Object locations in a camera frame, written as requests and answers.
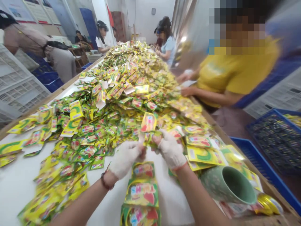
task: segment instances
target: yellow shirt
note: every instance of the yellow shirt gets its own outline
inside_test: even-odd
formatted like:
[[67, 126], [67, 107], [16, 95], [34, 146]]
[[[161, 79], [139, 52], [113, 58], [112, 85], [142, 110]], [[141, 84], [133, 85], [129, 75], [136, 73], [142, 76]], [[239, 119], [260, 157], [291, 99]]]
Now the yellow shirt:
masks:
[[[200, 89], [215, 93], [224, 93], [226, 90], [249, 94], [271, 72], [280, 54], [276, 41], [271, 37], [262, 40], [258, 47], [237, 49], [243, 54], [225, 54], [233, 49], [217, 47], [215, 55], [208, 55], [201, 63], [197, 86]], [[212, 107], [219, 104], [202, 100]]]

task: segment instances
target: beige uniform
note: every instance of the beige uniform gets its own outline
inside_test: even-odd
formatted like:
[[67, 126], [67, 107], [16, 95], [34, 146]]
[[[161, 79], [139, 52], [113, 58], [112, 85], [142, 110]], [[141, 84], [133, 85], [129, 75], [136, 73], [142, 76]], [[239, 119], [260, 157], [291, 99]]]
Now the beige uniform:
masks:
[[43, 47], [52, 39], [24, 25], [12, 24], [4, 29], [4, 45], [21, 48], [24, 52], [32, 52], [41, 57], [47, 57], [53, 62], [63, 83], [76, 76], [76, 65], [73, 54], [69, 50], [62, 50], [47, 46], [45, 54]]

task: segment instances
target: black bag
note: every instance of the black bag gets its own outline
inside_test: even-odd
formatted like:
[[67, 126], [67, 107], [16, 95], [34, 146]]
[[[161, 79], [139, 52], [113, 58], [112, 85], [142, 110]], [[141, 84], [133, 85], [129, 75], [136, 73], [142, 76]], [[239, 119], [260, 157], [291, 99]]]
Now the black bag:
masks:
[[58, 49], [67, 50], [68, 46], [66, 46], [64, 43], [58, 42], [58, 41], [48, 41], [45, 46], [43, 46], [43, 52], [45, 52], [45, 49], [47, 46], [51, 46]]

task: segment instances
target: light blue shirt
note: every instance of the light blue shirt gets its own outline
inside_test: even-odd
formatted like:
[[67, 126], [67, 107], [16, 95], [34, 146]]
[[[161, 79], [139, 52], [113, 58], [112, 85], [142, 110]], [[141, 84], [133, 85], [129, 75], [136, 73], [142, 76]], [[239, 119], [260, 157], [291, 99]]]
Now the light blue shirt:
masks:
[[166, 63], [170, 67], [172, 65], [173, 59], [174, 59], [175, 54], [176, 54], [176, 40], [175, 40], [175, 38], [172, 37], [172, 36], [169, 36], [169, 38], [167, 39], [166, 43], [164, 45], [162, 45], [161, 51], [164, 54], [166, 53], [166, 51], [171, 51], [170, 57], [166, 61]]

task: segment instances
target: person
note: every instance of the person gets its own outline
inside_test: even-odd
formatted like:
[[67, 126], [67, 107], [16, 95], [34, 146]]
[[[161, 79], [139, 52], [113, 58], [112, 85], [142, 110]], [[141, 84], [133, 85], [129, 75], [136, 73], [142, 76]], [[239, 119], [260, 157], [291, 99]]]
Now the person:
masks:
[[101, 20], [97, 21], [97, 28], [98, 28], [98, 37], [96, 37], [96, 44], [98, 47], [98, 52], [105, 54], [107, 51], [110, 50], [110, 47], [107, 46], [104, 42], [104, 38], [106, 37], [108, 30], [107, 25], [102, 22]]
[[161, 48], [161, 47], [162, 47], [162, 40], [159, 38], [159, 35], [158, 35], [158, 33], [157, 33], [157, 30], [158, 30], [158, 28], [156, 27], [156, 29], [155, 29], [155, 31], [154, 31], [154, 34], [156, 34], [156, 36], [157, 36], [157, 42], [156, 42], [156, 44], [155, 44], [155, 47]]
[[171, 67], [175, 53], [176, 53], [176, 40], [173, 37], [171, 30], [171, 22], [169, 17], [164, 17], [159, 22], [157, 27], [158, 38], [162, 40], [162, 47], [156, 48], [156, 54]]
[[113, 43], [114, 43], [114, 46], [116, 46], [116, 45], [119, 45], [119, 41], [117, 41], [117, 39], [116, 39], [116, 37], [117, 37], [117, 34], [116, 34], [116, 32], [117, 32], [117, 29], [115, 28], [115, 27], [112, 27], [112, 29], [113, 29], [113, 35], [114, 35], [114, 38], [113, 38]]
[[19, 48], [47, 57], [53, 62], [63, 83], [77, 75], [75, 59], [68, 48], [30, 27], [20, 25], [11, 15], [0, 10], [0, 29], [4, 30], [3, 44], [15, 55]]
[[86, 51], [90, 52], [92, 47], [89, 45], [88, 40], [86, 39], [85, 36], [82, 36], [80, 31], [76, 31], [76, 36], [75, 36], [75, 43], [76, 44], [81, 44], [82, 46], [85, 47]]
[[196, 80], [197, 85], [182, 88], [183, 96], [195, 96], [213, 113], [221, 106], [232, 106], [249, 94], [270, 73], [280, 51], [275, 40], [266, 36], [264, 23], [276, 7], [268, 0], [239, 0], [240, 8], [216, 8], [224, 24], [220, 47], [208, 55], [193, 73], [177, 78], [182, 84]]
[[[195, 225], [230, 226], [230, 220], [220, 211], [188, 166], [182, 146], [177, 143], [172, 134], [164, 130], [160, 131], [163, 137], [154, 136], [153, 142], [158, 145], [168, 167], [176, 172], [194, 217]], [[125, 177], [136, 160], [143, 160], [145, 155], [146, 148], [139, 142], [126, 141], [121, 144], [119, 151], [114, 155], [109, 170], [61, 214], [52, 219], [50, 226], [85, 225], [108, 191], [113, 189], [118, 180]]]

